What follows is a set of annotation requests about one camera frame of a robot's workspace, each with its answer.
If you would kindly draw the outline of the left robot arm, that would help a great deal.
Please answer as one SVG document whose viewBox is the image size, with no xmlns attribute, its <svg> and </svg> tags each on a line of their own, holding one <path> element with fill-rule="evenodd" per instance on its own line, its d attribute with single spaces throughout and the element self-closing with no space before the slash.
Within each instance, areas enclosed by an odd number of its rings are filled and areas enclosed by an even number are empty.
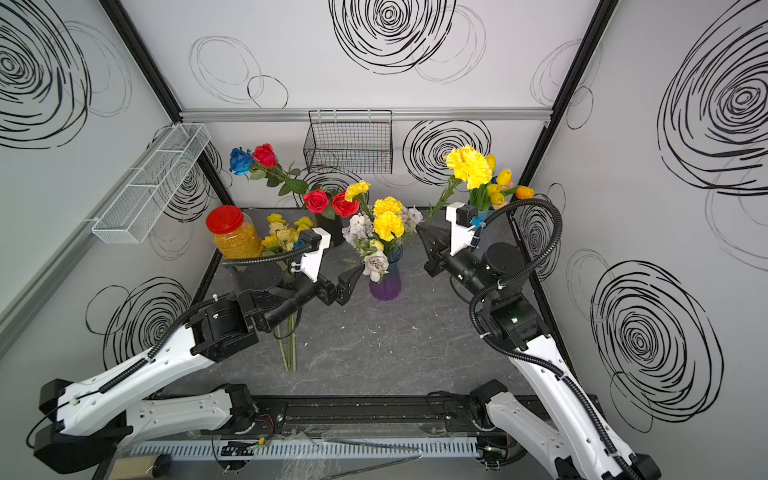
<svg viewBox="0 0 768 480">
<path fill-rule="evenodd" d="M 225 384 L 209 393 L 155 400 L 152 394 L 258 343 L 313 299 L 347 303 L 362 275 L 354 267 L 337 282 L 318 269 L 270 258 L 226 261 L 232 293 L 190 306 L 148 349 L 88 380 L 54 379 L 40 390 L 42 419 L 25 443 L 59 474 L 86 470 L 119 448 L 191 430 L 242 435 L 264 423 L 248 387 Z"/>
</svg>

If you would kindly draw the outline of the sunflower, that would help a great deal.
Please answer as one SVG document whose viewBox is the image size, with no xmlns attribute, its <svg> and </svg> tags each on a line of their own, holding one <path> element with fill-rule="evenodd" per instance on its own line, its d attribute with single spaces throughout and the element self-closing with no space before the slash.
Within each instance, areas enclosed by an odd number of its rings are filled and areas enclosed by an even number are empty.
<svg viewBox="0 0 768 480">
<path fill-rule="evenodd" d="M 261 241 L 262 255 L 272 256 L 283 252 L 281 241 L 275 236 L 266 236 Z"/>
</svg>

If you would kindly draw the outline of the purple glass vase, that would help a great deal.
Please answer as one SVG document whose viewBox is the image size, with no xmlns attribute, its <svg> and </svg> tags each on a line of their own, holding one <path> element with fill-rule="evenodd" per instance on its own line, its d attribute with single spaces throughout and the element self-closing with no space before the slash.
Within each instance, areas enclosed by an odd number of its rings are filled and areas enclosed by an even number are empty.
<svg viewBox="0 0 768 480">
<path fill-rule="evenodd" d="M 401 250 L 394 252 L 388 258 L 389 267 L 387 273 L 383 275 L 379 282 L 369 283 L 369 290 L 375 299 L 391 301 L 399 296 L 402 290 L 402 280 L 399 271 L 399 261 L 401 258 Z"/>
</svg>

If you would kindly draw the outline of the black vase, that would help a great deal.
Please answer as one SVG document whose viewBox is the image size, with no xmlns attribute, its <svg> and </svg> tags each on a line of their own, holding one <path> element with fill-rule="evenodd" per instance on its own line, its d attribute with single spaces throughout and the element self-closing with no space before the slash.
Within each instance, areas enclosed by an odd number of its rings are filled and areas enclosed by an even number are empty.
<svg viewBox="0 0 768 480">
<path fill-rule="evenodd" d="M 342 219 L 339 216 L 335 216 L 333 219 L 329 219 L 322 214 L 315 215 L 316 224 L 319 228 L 322 228 L 331 235 L 331 247 L 335 248 L 345 243 L 342 229 L 344 227 Z"/>
</svg>

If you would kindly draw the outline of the yellow poppy stem large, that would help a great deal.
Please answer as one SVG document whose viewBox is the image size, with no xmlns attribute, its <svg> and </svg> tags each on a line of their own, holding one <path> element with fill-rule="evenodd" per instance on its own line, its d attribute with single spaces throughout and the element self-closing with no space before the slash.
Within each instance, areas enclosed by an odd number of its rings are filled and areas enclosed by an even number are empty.
<svg viewBox="0 0 768 480">
<path fill-rule="evenodd" d="M 294 244 L 299 241 L 299 235 L 304 232 L 310 230 L 314 226 L 313 221 L 308 216 L 303 216 L 299 218 L 295 223 L 293 228 L 289 228 L 287 230 L 288 236 L 288 242 L 286 243 L 287 246 L 290 246 L 291 248 L 294 248 Z M 289 322 L 289 326 L 291 327 L 290 335 L 289 335 L 289 370 L 291 372 L 297 371 L 297 338 L 296 338 L 296 330 L 300 324 L 300 318 L 301 318 L 301 312 L 302 310 L 299 309 L 296 314 L 293 315 Z"/>
</svg>

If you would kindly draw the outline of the yellow rose stem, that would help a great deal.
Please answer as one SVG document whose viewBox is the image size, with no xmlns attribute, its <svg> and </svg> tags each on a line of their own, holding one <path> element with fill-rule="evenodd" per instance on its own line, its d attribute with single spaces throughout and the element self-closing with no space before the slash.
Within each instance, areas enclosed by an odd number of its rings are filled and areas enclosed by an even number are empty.
<svg viewBox="0 0 768 480">
<path fill-rule="evenodd" d="M 299 240 L 299 232 L 295 228 L 287 226 L 286 230 L 282 230 L 278 236 L 281 239 L 283 246 L 283 252 L 291 251 L 294 248 L 295 243 Z"/>
</svg>

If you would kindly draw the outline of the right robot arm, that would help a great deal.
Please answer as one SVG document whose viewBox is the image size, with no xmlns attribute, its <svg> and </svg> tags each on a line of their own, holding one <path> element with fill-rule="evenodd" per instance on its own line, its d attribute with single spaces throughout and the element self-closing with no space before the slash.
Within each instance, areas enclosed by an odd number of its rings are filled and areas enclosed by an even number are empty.
<svg viewBox="0 0 768 480">
<path fill-rule="evenodd" d="M 548 414 L 533 413 L 497 381 L 472 394 L 475 417 L 485 429 L 499 429 L 531 454 L 554 479 L 658 479 L 661 469 L 636 453 L 608 425 L 567 366 L 542 316 L 522 294 L 523 279 L 502 289 L 505 274 L 525 265 L 520 249 L 496 242 L 476 256 L 452 248 L 449 230 L 420 225 L 417 233 L 426 271 L 446 271 L 476 300 L 471 321 L 478 336 L 507 357 L 532 386 Z"/>
</svg>

